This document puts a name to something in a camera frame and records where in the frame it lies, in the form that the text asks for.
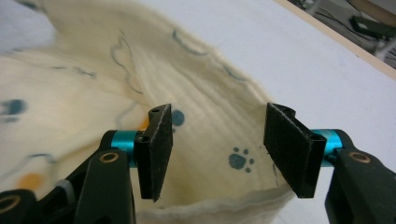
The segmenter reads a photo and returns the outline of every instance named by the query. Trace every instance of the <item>cloth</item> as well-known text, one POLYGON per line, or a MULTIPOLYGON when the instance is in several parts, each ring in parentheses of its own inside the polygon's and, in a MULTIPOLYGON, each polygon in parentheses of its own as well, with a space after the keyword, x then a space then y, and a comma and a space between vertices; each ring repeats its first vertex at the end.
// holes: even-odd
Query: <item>cloth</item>
POLYGON ((91 155, 107 130, 141 130, 172 104, 174 147, 161 199, 138 223, 265 223, 290 199, 262 137, 270 98, 249 76, 137 3, 24 1, 56 43, 0 57, 0 188, 38 198, 91 155))

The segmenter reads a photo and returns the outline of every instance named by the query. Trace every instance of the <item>cable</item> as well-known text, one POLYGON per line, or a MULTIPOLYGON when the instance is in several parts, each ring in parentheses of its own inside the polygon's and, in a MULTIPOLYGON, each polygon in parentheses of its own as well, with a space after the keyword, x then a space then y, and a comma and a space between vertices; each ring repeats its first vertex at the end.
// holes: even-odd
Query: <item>cable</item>
POLYGON ((366 45, 369 45, 371 48, 373 47, 373 43, 369 43, 369 42, 366 42, 366 41, 363 41, 363 40, 359 40, 358 37, 360 37, 360 38, 362 38, 362 39, 364 39, 364 40, 368 40, 368 41, 376 41, 376 39, 369 39, 369 38, 367 38, 367 37, 365 37, 365 36, 363 36, 363 35, 361 35, 361 34, 355 32, 354 30, 350 29, 347 25, 345 25, 343 22, 341 22, 340 20, 338 20, 338 18, 337 18, 336 16, 334 16, 329 10, 327 10, 327 9, 325 9, 325 8, 322 8, 322 7, 320 7, 319 9, 321 9, 321 10, 327 12, 330 16, 327 16, 327 15, 325 15, 325 14, 322 14, 322 13, 320 13, 320 12, 317 12, 318 15, 320 15, 320 16, 322 16, 322 17, 325 17, 325 18, 328 18, 328 19, 333 20, 333 21, 337 21, 337 22, 338 22, 339 24, 341 24, 352 36, 354 36, 356 40, 358 40, 358 42, 359 42, 360 45, 361 45, 361 42, 363 42, 363 43, 365 43, 366 45))
POLYGON ((300 8, 306 10, 306 8, 304 7, 303 3, 301 3, 301 0, 296 0, 296 2, 300 5, 300 8))
POLYGON ((393 49, 391 49, 390 51, 391 51, 391 52, 396 51, 396 48, 393 48, 393 49))
POLYGON ((391 60, 393 60, 393 61, 396 61, 396 58, 393 58, 393 57, 389 57, 389 56, 387 56, 387 57, 385 57, 385 58, 387 58, 387 59, 391 59, 391 60))
POLYGON ((391 55, 396 57, 396 53, 392 52, 391 50, 389 51, 389 54, 391 54, 391 55))
POLYGON ((363 13, 358 9, 358 8, 356 8, 355 6, 353 6, 353 4, 350 2, 350 0, 346 0, 353 8, 355 8, 357 11, 359 11, 359 13, 362 15, 363 13))

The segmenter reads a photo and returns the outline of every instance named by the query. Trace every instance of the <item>blue anodized part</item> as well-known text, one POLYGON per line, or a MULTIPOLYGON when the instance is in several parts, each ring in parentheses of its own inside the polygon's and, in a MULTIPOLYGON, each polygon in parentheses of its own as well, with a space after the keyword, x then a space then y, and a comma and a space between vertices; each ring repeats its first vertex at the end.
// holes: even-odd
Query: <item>blue anodized part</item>
POLYGON ((340 137, 334 130, 330 130, 330 129, 316 129, 311 131, 313 133, 320 134, 327 139, 326 147, 324 148, 324 155, 321 166, 322 167, 332 166, 332 164, 329 163, 326 160, 326 158, 333 157, 334 154, 336 154, 335 149, 343 147, 343 143, 340 137))
POLYGON ((135 168, 134 162, 134 137, 137 131, 116 131, 111 141, 111 147, 125 151, 129 158, 129 167, 135 168))

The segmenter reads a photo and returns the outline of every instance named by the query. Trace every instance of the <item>blue dot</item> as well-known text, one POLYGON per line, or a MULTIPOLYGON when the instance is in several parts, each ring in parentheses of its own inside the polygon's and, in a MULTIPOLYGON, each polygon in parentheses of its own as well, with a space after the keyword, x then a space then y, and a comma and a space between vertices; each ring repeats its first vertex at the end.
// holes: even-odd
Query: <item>blue dot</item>
POLYGON ((241 170, 242 168, 244 168, 247 162, 247 159, 237 154, 231 155, 228 160, 230 166, 237 170, 241 170))
POLYGON ((176 126, 180 126, 184 123, 184 114, 180 110, 172 112, 172 123, 176 126))
POLYGON ((10 100, 3 103, 3 106, 7 109, 7 112, 5 113, 7 115, 21 114, 27 107, 23 100, 10 100))

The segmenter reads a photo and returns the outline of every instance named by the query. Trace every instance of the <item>black cable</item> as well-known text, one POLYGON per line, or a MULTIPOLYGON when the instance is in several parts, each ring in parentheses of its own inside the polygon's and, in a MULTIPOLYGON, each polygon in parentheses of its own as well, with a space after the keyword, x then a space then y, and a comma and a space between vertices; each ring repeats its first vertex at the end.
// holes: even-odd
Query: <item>black cable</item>
POLYGON ((385 57, 385 58, 391 59, 391 60, 393 60, 393 61, 396 61, 396 58, 393 58, 393 57, 385 57))
POLYGON ((296 0, 296 2, 300 5, 300 8, 306 9, 306 8, 304 7, 304 5, 300 2, 300 0, 296 0))
POLYGON ((389 51, 389 54, 391 54, 391 55, 396 57, 396 53, 393 53, 392 51, 389 51))
POLYGON ((356 32, 356 31, 350 29, 350 28, 349 28, 347 25, 345 25, 343 22, 337 20, 336 18, 333 18, 333 17, 331 17, 331 16, 325 15, 325 14, 323 14, 323 13, 321 13, 321 12, 317 12, 316 14, 318 14, 318 15, 320 15, 320 16, 322 16, 322 17, 326 17, 327 19, 330 19, 330 20, 333 20, 333 21, 337 21, 338 23, 340 23, 340 25, 344 26, 348 31, 352 32, 352 33, 355 34, 355 35, 358 35, 359 37, 361 37, 361 38, 363 38, 363 39, 365 39, 365 40, 368 40, 368 41, 376 41, 376 40, 377 40, 377 39, 370 39, 370 38, 367 38, 367 37, 364 36, 364 35, 359 34, 358 32, 356 32))
POLYGON ((346 0, 353 8, 355 8, 357 11, 359 11, 359 13, 360 14, 362 14, 361 13, 361 11, 358 9, 358 8, 356 8, 355 6, 353 6, 353 4, 350 2, 350 0, 346 0))

